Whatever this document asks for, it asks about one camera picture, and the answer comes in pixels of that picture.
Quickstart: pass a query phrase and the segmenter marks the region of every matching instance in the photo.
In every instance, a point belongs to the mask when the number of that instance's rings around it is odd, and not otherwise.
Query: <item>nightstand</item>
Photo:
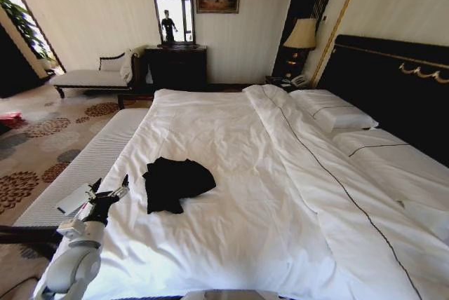
[[[308,84],[306,84],[306,86],[301,86],[301,87],[297,88],[296,86],[294,86],[292,84],[283,83],[282,82],[283,79],[285,79],[285,78],[266,76],[265,77],[265,83],[266,84],[275,85],[278,88],[282,88],[286,92],[293,92],[293,91],[296,91],[296,90],[304,90],[306,88],[309,88]]]

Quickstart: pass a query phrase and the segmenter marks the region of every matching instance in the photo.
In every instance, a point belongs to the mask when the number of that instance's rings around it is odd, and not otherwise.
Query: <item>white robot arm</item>
[[[58,232],[70,239],[69,249],[49,266],[45,282],[35,299],[54,299],[57,294],[66,300],[78,300],[83,297],[87,286],[100,270],[100,248],[109,208],[128,192],[126,175],[117,190],[90,193],[89,203],[93,207],[82,221],[73,219],[61,223]]]

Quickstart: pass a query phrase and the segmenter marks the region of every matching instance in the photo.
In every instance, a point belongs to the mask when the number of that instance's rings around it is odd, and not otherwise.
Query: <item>cable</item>
[[[21,286],[21,284],[27,282],[28,280],[31,279],[35,279],[36,281],[39,281],[39,278],[36,277],[35,275],[32,275],[31,277],[28,277],[27,279],[22,280],[21,282],[19,282],[18,284],[12,286],[10,289],[8,289],[6,292],[4,292],[2,295],[0,295],[0,299],[3,298],[5,295],[7,295],[9,292],[11,292],[13,289],[15,289],[16,287]]]

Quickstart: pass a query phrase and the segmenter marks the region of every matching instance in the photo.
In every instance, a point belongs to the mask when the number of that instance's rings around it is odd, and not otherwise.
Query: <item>person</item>
[[[175,28],[175,31],[177,32],[175,23],[170,18],[170,13],[168,11],[163,11],[164,14],[166,14],[166,18],[162,20],[162,27],[166,31],[166,41],[167,42],[174,42],[175,37],[173,36],[173,28]]]

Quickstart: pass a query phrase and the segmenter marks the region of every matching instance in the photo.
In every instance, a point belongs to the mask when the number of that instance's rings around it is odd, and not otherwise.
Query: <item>telephone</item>
[[[308,84],[308,80],[304,74],[296,76],[290,82],[297,88],[305,88]]]

